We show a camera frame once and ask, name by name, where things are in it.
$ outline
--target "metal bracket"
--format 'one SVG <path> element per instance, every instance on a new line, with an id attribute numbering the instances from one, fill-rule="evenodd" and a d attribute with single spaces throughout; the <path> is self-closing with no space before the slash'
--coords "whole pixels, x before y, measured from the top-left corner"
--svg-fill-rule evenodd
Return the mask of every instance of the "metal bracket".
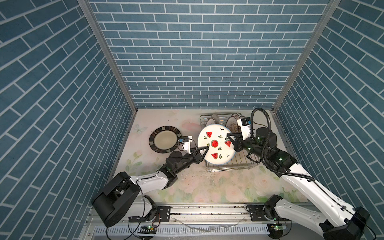
<path id="1" fill-rule="evenodd" d="M 169 222 L 170 206 L 158 206 L 156 212 L 160 213 L 160 222 Z M 129 217 L 129 222 L 145 222 L 145 220 L 145 217 Z"/>
<path id="2" fill-rule="evenodd" d="M 260 222 L 260 221 L 269 221 L 265 217 L 265 212 L 263 210 L 264 205 L 247 205 L 247 211 L 249 211 L 249 216 L 251 221 Z"/>

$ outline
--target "watermelon slice print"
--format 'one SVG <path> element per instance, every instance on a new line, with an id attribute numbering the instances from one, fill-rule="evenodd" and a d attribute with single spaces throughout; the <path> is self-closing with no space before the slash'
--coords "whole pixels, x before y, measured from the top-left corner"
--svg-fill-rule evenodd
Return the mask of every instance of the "watermelon slice print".
<path id="1" fill-rule="evenodd" d="M 211 146 L 212 146 L 212 147 L 217 147 L 217 146 L 218 146 L 218 141 L 213 140 L 213 141 L 211 142 Z"/>

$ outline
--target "floral table surface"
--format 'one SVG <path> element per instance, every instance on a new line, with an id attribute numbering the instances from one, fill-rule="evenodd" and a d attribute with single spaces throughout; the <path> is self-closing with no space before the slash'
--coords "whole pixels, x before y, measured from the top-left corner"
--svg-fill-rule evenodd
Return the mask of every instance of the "floral table surface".
<path id="1" fill-rule="evenodd" d="M 228 113 L 225 110 L 140 109 L 125 144 L 115 174 L 144 175 L 158 170 L 168 154 L 154 152 L 148 144 L 150 134 L 161 126 L 176 127 L 184 136 L 197 139 L 201 130 L 199 117 L 203 114 Z M 240 110 L 249 116 L 249 110 Z M 264 116 L 258 122 L 262 124 Z M 277 134 L 272 121 L 272 131 Z M 278 136 L 278 147 L 285 150 Z M 280 179 L 262 164 L 251 169 L 208 172 L 204 162 L 193 164 L 178 174 L 169 188 L 147 193 L 155 202 L 265 202 L 277 194 L 291 202 L 307 202 L 307 198 L 291 184 Z"/>

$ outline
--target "wire dish rack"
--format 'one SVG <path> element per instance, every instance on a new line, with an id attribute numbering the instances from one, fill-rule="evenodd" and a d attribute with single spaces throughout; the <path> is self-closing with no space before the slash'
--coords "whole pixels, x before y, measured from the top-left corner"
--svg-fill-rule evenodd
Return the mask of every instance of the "wire dish rack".
<path id="1" fill-rule="evenodd" d="M 232 114 L 233 113 L 217 114 L 219 117 L 220 125 L 225 126 L 225 123 L 227 122 L 228 118 L 232 116 Z M 205 124 L 207 123 L 210 117 L 212 117 L 212 114 L 200 116 L 201 129 L 205 128 Z M 205 166 L 207 167 L 208 172 L 228 171 L 228 170 L 234 170 L 234 169 L 247 169 L 247 168 L 252 168 L 254 166 L 257 166 L 258 165 L 257 163 L 252 162 L 246 157 L 247 154 L 248 152 L 243 150 L 241 152 L 235 153 L 235 156 L 232 158 L 232 160 L 227 162 L 226 164 L 216 165 L 216 164 L 212 164 L 210 162 L 205 161 Z M 255 161 L 260 161 L 260 159 L 253 154 L 251 154 L 250 157 Z"/>

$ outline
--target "blue brick wall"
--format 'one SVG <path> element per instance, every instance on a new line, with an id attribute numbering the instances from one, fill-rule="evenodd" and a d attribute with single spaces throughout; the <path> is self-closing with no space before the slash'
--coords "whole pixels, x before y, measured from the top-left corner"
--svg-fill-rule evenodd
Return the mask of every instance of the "blue brick wall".
<path id="1" fill-rule="evenodd" d="M 76 0 L 0 1 L 0 239 L 77 238 L 131 115 Z"/>
<path id="2" fill-rule="evenodd" d="M 383 12 L 382 0 L 342 0 L 278 109 L 301 163 L 364 206 L 376 234 L 384 225 Z"/>
<path id="3" fill-rule="evenodd" d="M 271 108 L 328 0 L 91 0 L 139 108 Z"/>

